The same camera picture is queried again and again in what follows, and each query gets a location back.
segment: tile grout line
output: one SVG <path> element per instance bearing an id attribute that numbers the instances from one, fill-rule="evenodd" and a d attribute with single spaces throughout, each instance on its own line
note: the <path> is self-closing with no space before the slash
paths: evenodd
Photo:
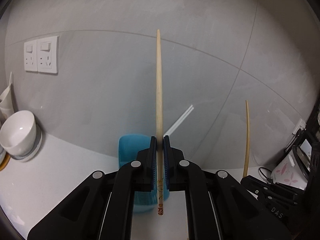
<path id="1" fill-rule="evenodd" d="M 287 101 L 285 100 L 281 95 L 279 95 L 276 91 L 274 91 L 271 87 L 269 87 L 267 84 L 263 83 L 261 80 L 257 79 L 255 76 L 252 76 L 250 73 L 248 73 L 247 71 L 240 69 L 242 72 L 248 74 L 249 76 L 253 77 L 254 79 L 258 80 L 260 83 L 264 84 L 267 88 L 269 88 L 270 90 L 272 90 L 274 93 L 276 93 L 279 97 L 281 97 L 281 99 L 283 99 L 289 106 L 291 106 L 293 108 L 294 111 L 296 111 L 300 117 L 303 119 L 302 115 Z"/>
<path id="2" fill-rule="evenodd" d="M 250 36 L 249 36 L 248 45 L 247 45 L 247 48 L 246 48 L 246 50 L 245 50 L 245 53 L 244 53 L 244 56 L 243 56 L 243 59 L 242 59 L 242 62 L 241 62 L 240 68 L 239 68 L 238 73 L 237 73 L 237 75 L 236 75 L 236 78 L 235 78 L 235 80 L 234 80 L 234 82 L 233 82 L 233 84 L 232 84 L 232 86 L 231 86 L 231 89 L 230 89 L 230 91 L 229 91 L 229 93 L 228 93 L 228 95 L 227 95 L 227 97 L 226 97 L 226 100 L 224 101 L 224 103 L 223 103 L 223 105 L 222 105 L 222 107 L 221 107 L 220 111 L 218 112 L 218 114 L 217 114 L 216 118 L 214 119 L 214 121 L 213 121 L 213 123 L 212 123 L 211 127 L 208 129 L 208 131 L 207 131 L 207 133 L 205 134 L 205 136 L 203 137 L 203 139 L 198 143 L 198 146 L 197 146 L 197 147 L 195 147 L 195 150 L 194 150 L 194 151 L 193 151 L 193 153 L 191 154 L 190 159 L 192 159 L 192 158 L 193 158 L 193 156 L 196 154 L 197 150 L 199 149 L 199 147 L 201 146 L 201 144 L 203 143 L 203 141 L 205 140 L 205 138 L 206 138 L 206 137 L 207 137 L 207 135 L 209 134 L 209 131 L 210 131 L 210 130 L 211 130 L 211 128 L 214 126 L 214 123 L 216 122 L 216 120 L 217 120 L 218 116 L 220 115 L 220 113 L 221 113 L 221 111 L 222 111 L 222 109 L 223 109 L 223 107 L 224 107 L 225 103 L 227 102 L 227 100 L 228 100 L 228 98 L 229 98 L 229 95 L 230 95 L 230 93 L 231 93 L 231 91 L 232 91 L 232 89 L 233 89 L 233 86 L 234 86 L 234 85 L 235 85 L 235 83 L 236 83 L 237 77 L 238 77 L 238 75 L 239 75 L 239 72 L 240 72 L 240 70 L 241 70 L 242 64 L 243 64 L 243 62 L 244 62 L 245 55 L 247 54 L 247 50 L 248 50 L 248 48 L 249 48 L 249 43 L 250 43 L 250 40 L 251 40 L 251 36 L 252 36 L 252 32 L 253 32 L 253 27 L 254 27 L 254 22 L 255 22 L 255 20 L 256 20 L 256 16 L 257 16 L 258 4 L 259 4 L 259 0 L 257 0 L 256 11 L 255 11 L 255 14 L 254 14 L 254 19 L 253 19 L 253 23 L 252 23 L 252 28 L 251 28 L 251 33 L 250 33 Z"/>
<path id="3" fill-rule="evenodd" d="M 11 43 L 11 44 L 9 44 L 9 45 L 5 45 L 4 47 L 5 47 L 5 48 L 8 48 L 8 47 L 10 47 L 10 46 L 12 46 L 12 45 L 14 45 L 14 44 L 19 43 L 19 42 L 25 42 L 25 41 L 28 41 L 28 40 L 30 40 L 30 39 L 38 38 L 38 37 L 41 37 L 41 36 L 44 36 L 44 35 L 54 35 L 54 34 L 66 33 L 66 32 L 111 32 L 111 33 L 133 34 L 133 35 L 144 36 L 144 37 L 154 38 L 154 39 L 156 38 L 155 36 L 151 36 L 151 35 L 147 35 L 147 34 L 132 33 L 132 32 L 125 32 L 125 31 L 112 31 L 112 30 L 99 30 L 99 29 L 96 29 L 96 30 L 90 30 L 90 29 L 89 29 L 89 30 L 84 30 L 84 29 L 83 29 L 83 30 L 67 30 L 67 31 L 60 31 L 60 32 L 52 32 L 52 33 L 40 34 L 40 35 L 36 35 L 36 36 L 34 36 L 34 37 L 30 37 L 30 38 L 23 39 L 23 40 L 21 40 L 21 41 L 16 41 L 16 42 Z M 219 57 L 217 57 L 217 56 L 215 56 L 215 55 L 212 55 L 212 54 L 210 54 L 210 53 L 208 53 L 208 52 L 202 51 L 202 50 L 200 50 L 200 49 L 193 48 L 193 47 L 191 47 L 191 46 L 188 46 L 188 45 L 185 45 L 185 44 L 176 42 L 176 41 L 170 41 L 170 40 L 168 40 L 168 39 L 161 39 L 161 40 L 162 40 L 162 41 L 167 41 L 167 42 L 172 42 L 172 43 L 174 43 L 174 44 L 178 44 L 178 45 L 184 46 L 184 47 L 186 47 L 186 48 L 189 48 L 189 49 L 193 49 L 193 50 L 195 50 L 195 51 L 202 52 L 202 53 L 204 53 L 204 54 L 206 54 L 206 55 L 209 55 L 209 56 L 211 56 L 211 57 L 214 57 L 214 58 L 216 58 L 216 59 L 218 59 L 218 60 L 221 60 L 221 61 L 223 61 L 223 62 L 225 62 L 225 63 L 227 63 L 227 64 L 229 64 L 229 65 L 231 65 L 231 66 L 233 66 L 233 67 L 235 67 L 235 68 L 237 68 L 237 69 L 239 69 L 239 67 L 237 67 L 237 66 L 235 66 L 235 65 L 227 62 L 226 60 L 221 59 L 221 58 L 219 58 Z"/>

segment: blue basket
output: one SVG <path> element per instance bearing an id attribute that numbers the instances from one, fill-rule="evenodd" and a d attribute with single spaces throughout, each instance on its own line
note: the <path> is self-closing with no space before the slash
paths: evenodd
<path id="1" fill-rule="evenodd" d="M 150 147 L 151 138 L 142 134 L 127 134 L 119 139 L 119 167 L 134 161 L 138 151 Z M 164 189 L 164 200 L 169 197 L 169 190 Z M 151 192 L 136 192 L 134 196 L 133 212 L 142 213 L 149 211 L 157 204 L 156 179 L 155 187 Z"/>

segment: electrical socket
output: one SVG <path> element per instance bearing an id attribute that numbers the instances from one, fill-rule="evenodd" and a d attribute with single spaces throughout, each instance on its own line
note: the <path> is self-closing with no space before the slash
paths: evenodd
<path id="1" fill-rule="evenodd" d="M 39 72 L 58 73 L 58 37 L 37 40 L 37 66 Z"/>
<path id="2" fill-rule="evenodd" d="M 37 40 L 24 43 L 23 56 L 24 70 L 37 72 Z"/>
<path id="3" fill-rule="evenodd" d="M 299 121 L 298 121 L 298 123 L 297 123 L 296 126 L 294 127 L 292 134 L 295 135 L 299 129 L 304 130 L 305 127 L 306 127 L 306 122 L 303 121 L 303 120 L 300 118 Z"/>

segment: tile wall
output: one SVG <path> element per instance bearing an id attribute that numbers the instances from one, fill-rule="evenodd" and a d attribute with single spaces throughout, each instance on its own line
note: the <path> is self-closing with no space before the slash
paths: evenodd
<path id="1" fill-rule="evenodd" d="M 19 109 L 50 134 L 117 156 L 126 133 L 155 134 L 156 29 L 164 129 L 191 105 L 173 147 L 206 169 L 274 162 L 319 90 L 320 32 L 305 0 L 13 0 L 5 72 Z M 59 74 L 26 73 L 23 43 L 59 35 Z"/>
<path id="2" fill-rule="evenodd" d="M 7 81 L 5 79 L 5 67 L 4 67 L 4 46 L 5 36 L 8 25 L 9 11 L 7 9 L 4 15 L 0 19 L 0 94 L 7 87 Z"/>

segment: gray coaster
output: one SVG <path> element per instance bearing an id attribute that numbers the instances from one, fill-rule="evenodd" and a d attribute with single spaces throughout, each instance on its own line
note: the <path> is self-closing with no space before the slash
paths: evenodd
<path id="1" fill-rule="evenodd" d="M 25 155 L 23 156 L 18 156 L 18 155 L 10 155 L 11 158 L 13 158 L 14 160 L 17 161 L 21 161 L 21 162 L 27 162 L 29 160 L 31 160 L 33 158 L 33 156 L 36 155 L 36 153 L 38 152 L 40 145 L 42 142 L 42 131 L 40 129 L 40 126 L 36 124 L 36 139 L 35 139 L 35 143 L 33 144 L 32 149 Z"/>
<path id="2" fill-rule="evenodd" d="M 0 155 L 1 155 L 1 153 L 4 151 L 4 149 L 2 148 L 2 146 L 0 145 Z"/>
<path id="3" fill-rule="evenodd" d="M 5 154 L 6 154 L 5 150 L 0 146 L 0 164 L 4 160 Z"/>

